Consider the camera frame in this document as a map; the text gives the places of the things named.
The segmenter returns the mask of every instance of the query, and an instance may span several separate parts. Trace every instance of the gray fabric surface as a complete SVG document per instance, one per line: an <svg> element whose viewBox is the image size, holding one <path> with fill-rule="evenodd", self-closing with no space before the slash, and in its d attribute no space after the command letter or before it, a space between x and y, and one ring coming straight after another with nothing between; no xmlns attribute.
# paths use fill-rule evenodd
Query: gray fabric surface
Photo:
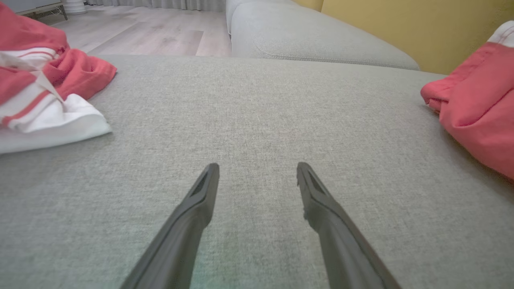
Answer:
<svg viewBox="0 0 514 289"><path fill-rule="evenodd" d="M232 16L232 56L356 63L419 70L391 44L301 6L249 2Z"/></svg>
<svg viewBox="0 0 514 289"><path fill-rule="evenodd" d="M511 288L513 187L445 133L441 75L366 65L105 56L114 133L0 156L0 288L118 288L202 169L219 187L191 288L328 288L306 161L404 288Z"/></svg>
<svg viewBox="0 0 514 289"><path fill-rule="evenodd" d="M87 2L92 5L105 6L145 6L216 12L223 12L225 10L225 0L87 0Z"/></svg>
<svg viewBox="0 0 514 289"><path fill-rule="evenodd" d="M225 7L225 14L227 15L227 29L228 29L229 34L231 33L230 30L232 27L232 15L234 14L235 9L240 4L254 2L254 1L265 2L265 3L269 2L269 3L284 3L284 4L291 4L291 5L298 5L291 0L227 0L227 4Z"/></svg>

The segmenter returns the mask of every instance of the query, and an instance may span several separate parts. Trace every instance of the sofa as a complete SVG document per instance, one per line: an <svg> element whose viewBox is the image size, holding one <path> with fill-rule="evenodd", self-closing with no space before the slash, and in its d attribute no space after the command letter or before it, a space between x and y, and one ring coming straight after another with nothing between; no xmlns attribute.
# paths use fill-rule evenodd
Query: sofa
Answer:
<svg viewBox="0 0 514 289"><path fill-rule="evenodd" d="M393 45L290 0L229 0L232 56L388 66L419 70Z"/></svg>
<svg viewBox="0 0 514 289"><path fill-rule="evenodd" d="M191 288L328 288L308 162L403 288L510 288L513 186L438 123L401 68L102 56L113 133L0 155L0 287L118 288L210 162Z"/></svg>

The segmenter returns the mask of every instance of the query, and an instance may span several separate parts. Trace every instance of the white vase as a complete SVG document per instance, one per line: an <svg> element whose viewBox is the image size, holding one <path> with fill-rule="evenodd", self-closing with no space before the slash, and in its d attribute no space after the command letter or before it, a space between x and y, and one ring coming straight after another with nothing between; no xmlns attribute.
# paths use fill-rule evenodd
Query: white vase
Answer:
<svg viewBox="0 0 514 289"><path fill-rule="evenodd" d="M86 13L83 0L63 0L64 10L68 15L77 15Z"/></svg>

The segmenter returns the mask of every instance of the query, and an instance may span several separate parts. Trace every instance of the wooden floor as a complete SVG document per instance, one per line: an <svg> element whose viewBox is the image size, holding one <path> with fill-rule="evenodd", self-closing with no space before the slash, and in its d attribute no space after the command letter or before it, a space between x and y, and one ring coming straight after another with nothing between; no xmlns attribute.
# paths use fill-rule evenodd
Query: wooden floor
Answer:
<svg viewBox="0 0 514 289"><path fill-rule="evenodd" d="M64 30L72 48L91 55L231 55L225 14L132 6L86 6L87 13L39 21Z"/></svg>

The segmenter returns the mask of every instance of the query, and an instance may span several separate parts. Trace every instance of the curtain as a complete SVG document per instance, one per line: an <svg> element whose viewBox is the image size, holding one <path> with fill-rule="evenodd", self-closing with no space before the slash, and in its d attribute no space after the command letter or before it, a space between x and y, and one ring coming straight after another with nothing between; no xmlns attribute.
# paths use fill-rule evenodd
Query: curtain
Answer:
<svg viewBox="0 0 514 289"><path fill-rule="evenodd" d="M225 11L225 0L87 0L90 5L174 8L182 10Z"/></svg>

